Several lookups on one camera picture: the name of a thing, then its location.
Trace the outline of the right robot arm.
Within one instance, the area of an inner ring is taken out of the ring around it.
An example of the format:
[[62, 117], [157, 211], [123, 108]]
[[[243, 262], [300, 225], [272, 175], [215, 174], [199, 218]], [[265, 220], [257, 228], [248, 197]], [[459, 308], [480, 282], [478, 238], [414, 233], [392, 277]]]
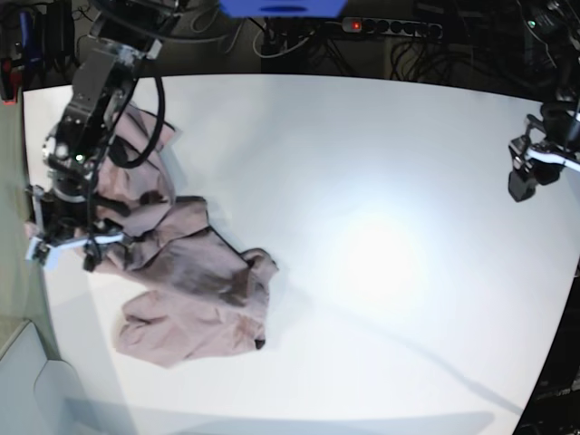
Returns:
[[103, 245], [122, 238], [101, 222], [98, 208], [122, 217], [123, 202], [97, 192], [98, 174], [115, 141], [121, 115], [131, 101], [143, 66], [154, 61], [187, 9], [185, 1], [93, 1], [98, 11], [90, 31], [98, 45], [72, 80], [72, 98], [46, 137], [43, 161], [52, 186], [29, 189], [36, 233], [28, 257], [47, 261], [60, 248], [84, 247], [97, 258]]

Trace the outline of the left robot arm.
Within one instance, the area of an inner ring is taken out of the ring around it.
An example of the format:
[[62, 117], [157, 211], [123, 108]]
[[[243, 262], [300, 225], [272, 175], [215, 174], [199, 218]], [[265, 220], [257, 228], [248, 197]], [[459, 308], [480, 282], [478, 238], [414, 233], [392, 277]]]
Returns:
[[522, 202], [534, 196], [536, 187], [558, 181], [563, 169], [579, 170], [579, 3], [519, 1], [517, 6], [554, 67], [540, 116], [528, 114], [525, 132], [508, 144], [507, 190]]

